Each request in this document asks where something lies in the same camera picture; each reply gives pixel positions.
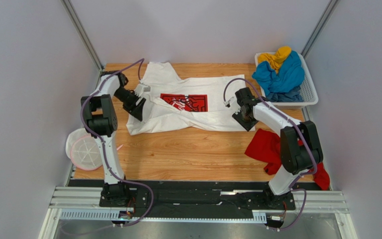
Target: wrinkled fabric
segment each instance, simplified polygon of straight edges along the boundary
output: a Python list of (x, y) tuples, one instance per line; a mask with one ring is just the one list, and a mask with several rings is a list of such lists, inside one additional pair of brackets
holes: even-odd
[(294, 87), (288, 93), (270, 93), (266, 98), (271, 102), (303, 102), (303, 97), (300, 95), (300, 86)]
[[(268, 163), (264, 168), (265, 172), (269, 175), (276, 174), (281, 167), (281, 138), (276, 133), (259, 129), (245, 150), (245, 155)], [(313, 181), (322, 190), (329, 189), (330, 178), (323, 167), (323, 163), (317, 165), (317, 172), (313, 175)]]
[(274, 69), (276, 73), (278, 73), (283, 62), (286, 60), (286, 58), (290, 54), (291, 54), (291, 47), (283, 46), (279, 48), (274, 55), (269, 53), (260, 54), (260, 56), (257, 58), (257, 61), (259, 63), (262, 63), (264, 61), (269, 62), (269, 65), (271, 66), (271, 68)]
[(304, 70), (297, 52), (292, 51), (282, 64), (279, 74), (269, 65), (269, 62), (260, 63), (252, 75), (265, 91), (265, 95), (273, 93), (288, 93), (304, 81)]
[[(170, 63), (147, 65), (141, 84), (150, 86), (139, 121), (129, 115), (126, 128), (130, 135), (157, 133), (196, 127), (208, 131), (245, 131), (232, 117), (235, 109), (223, 103), (223, 90), (234, 78), (244, 75), (181, 79)], [(244, 81), (232, 82), (226, 90), (230, 99), (245, 87)]]

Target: metal frame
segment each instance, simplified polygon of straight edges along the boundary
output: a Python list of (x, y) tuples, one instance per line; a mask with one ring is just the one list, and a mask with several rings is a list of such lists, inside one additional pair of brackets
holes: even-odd
[[(116, 210), (125, 211), (126, 208), (102, 208), (99, 206), (102, 188), (91, 187), (56, 187), (53, 197), (50, 201), (49, 209), (82, 209), (89, 210)], [(254, 192), (255, 190), (240, 190), (240, 192), (224, 192), (228, 193), (244, 193)], [(301, 207), (303, 202), (303, 192), (293, 192), (296, 207)], [(277, 213), (277, 210), (253, 210), (257, 213)], [(341, 191), (307, 191), (306, 204), (304, 213), (339, 213), (348, 214), (349, 210)]]
[[(40, 239), (52, 239), (57, 230), (59, 220), (117, 220), (119, 211), (129, 210), (125, 207), (102, 208), (99, 199), (102, 188), (98, 187), (56, 187), (44, 224)], [(224, 194), (254, 192), (259, 190), (222, 191)], [(301, 207), (304, 193), (293, 192), (296, 211)], [(266, 213), (280, 213), (277, 210), (253, 210), (252, 219), (191, 219), (191, 218), (145, 218), (147, 222), (192, 222), (192, 223), (265, 223)], [(341, 236), (344, 239), (357, 238), (344, 195), (341, 191), (307, 191), (305, 214), (333, 213), (336, 216)]]
[(69, 168), (69, 173), (65, 179), (65, 182), (63, 183), (64, 186), (67, 186), (69, 185), (69, 181), (73, 178), (75, 172), (74, 170), (76, 169), (76, 167), (73, 165), (73, 163), (70, 164), (70, 168)]
[(317, 23), (315, 29), (313, 30), (311, 36), (309, 37), (309, 40), (307, 41), (306, 45), (304, 46), (301, 55), (306, 58), (309, 51), (312, 49), (313, 44), (317, 40), (318, 36), (320, 35), (322, 29), (325, 27), (326, 22), (331, 17), (332, 12), (336, 8), (338, 2), (340, 0), (331, 0), (328, 3), (328, 6), (326, 6), (325, 11), (323, 12), (322, 16), (319, 19), (319, 22)]
[(88, 35), (85, 32), (84, 27), (82, 26), (82, 23), (79, 20), (78, 15), (76, 14), (75, 8), (73, 7), (70, 0), (60, 0), (60, 1), (62, 2), (63, 6), (66, 9), (66, 12), (68, 13), (70, 19), (72, 20), (73, 25), (75, 26), (76, 30), (78, 31), (79, 37), (81, 37), (82, 42), (85, 45), (85, 48), (87, 49), (92, 60), (94, 61), (94, 64), (101, 71), (103, 69), (103, 65), (102, 65), (102, 63), (101, 63), (101, 61), (97, 55), (96, 50), (94, 49), (93, 45), (91, 44), (91, 41), (88, 38)]

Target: blue cloth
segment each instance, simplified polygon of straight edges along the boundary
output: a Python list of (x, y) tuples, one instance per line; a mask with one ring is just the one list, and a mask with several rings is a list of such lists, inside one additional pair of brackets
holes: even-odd
[(268, 61), (263, 61), (257, 66), (252, 77), (263, 88), (266, 95), (271, 92), (288, 93), (303, 83), (304, 70), (297, 52), (292, 51), (282, 64), (278, 74), (271, 68)]
[(303, 97), (300, 95), (300, 86), (294, 87), (288, 93), (273, 93), (266, 96), (271, 102), (303, 102)]

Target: white t-shirt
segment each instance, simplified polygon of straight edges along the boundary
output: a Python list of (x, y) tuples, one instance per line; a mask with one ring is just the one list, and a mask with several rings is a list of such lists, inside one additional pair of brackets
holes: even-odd
[[(182, 80), (170, 63), (150, 62), (141, 80), (142, 84), (151, 87), (149, 92), (141, 95), (146, 99), (143, 121), (129, 115), (126, 127), (131, 135), (187, 127), (209, 131), (245, 131), (232, 118), (235, 110), (223, 103), (226, 84), (238, 77), (244, 78), (244, 75)], [(244, 87), (244, 81), (232, 82), (226, 91), (226, 100)]]

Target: gray floor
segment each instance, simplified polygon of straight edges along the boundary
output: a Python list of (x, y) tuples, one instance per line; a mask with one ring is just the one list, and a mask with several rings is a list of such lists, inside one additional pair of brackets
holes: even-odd
[[(286, 224), (295, 215), (287, 215)], [(110, 225), (107, 221), (60, 221), (70, 233), (89, 232)], [(160, 223), (141, 222), (128, 228), (109, 228), (94, 234), (72, 237), (57, 232), (55, 239), (340, 239), (334, 214), (303, 214), (288, 231), (272, 232), (264, 225), (235, 223)]]

